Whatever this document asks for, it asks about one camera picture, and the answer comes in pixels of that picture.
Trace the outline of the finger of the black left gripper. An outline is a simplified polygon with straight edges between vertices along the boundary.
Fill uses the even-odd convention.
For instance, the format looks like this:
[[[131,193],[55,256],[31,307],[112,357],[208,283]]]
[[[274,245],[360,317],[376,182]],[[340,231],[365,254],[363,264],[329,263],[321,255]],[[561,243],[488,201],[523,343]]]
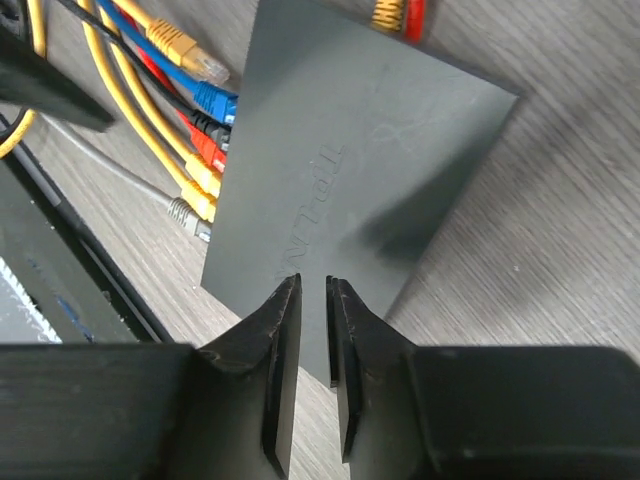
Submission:
[[[54,65],[1,27],[1,102],[34,109],[94,131],[114,116]]]

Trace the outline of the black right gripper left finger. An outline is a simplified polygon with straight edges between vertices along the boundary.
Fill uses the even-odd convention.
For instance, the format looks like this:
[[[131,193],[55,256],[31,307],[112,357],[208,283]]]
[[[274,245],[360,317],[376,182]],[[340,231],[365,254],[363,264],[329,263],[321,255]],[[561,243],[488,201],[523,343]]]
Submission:
[[[6,345],[5,479],[284,479],[302,285],[211,343]]]

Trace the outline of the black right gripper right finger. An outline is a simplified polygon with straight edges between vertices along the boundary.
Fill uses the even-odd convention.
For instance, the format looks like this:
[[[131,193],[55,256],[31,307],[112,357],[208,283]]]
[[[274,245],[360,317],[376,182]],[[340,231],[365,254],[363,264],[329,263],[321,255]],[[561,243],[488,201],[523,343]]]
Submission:
[[[639,367],[603,346],[419,346],[326,280],[354,479],[635,479]]]

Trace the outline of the black network switch box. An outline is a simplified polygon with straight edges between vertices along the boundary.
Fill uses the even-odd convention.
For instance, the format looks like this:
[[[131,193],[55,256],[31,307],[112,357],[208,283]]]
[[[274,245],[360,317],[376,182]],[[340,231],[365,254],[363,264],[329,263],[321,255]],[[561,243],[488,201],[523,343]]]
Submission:
[[[243,317],[300,275],[300,365],[328,383],[326,278],[387,315],[518,98],[324,2],[260,2],[203,288]]]

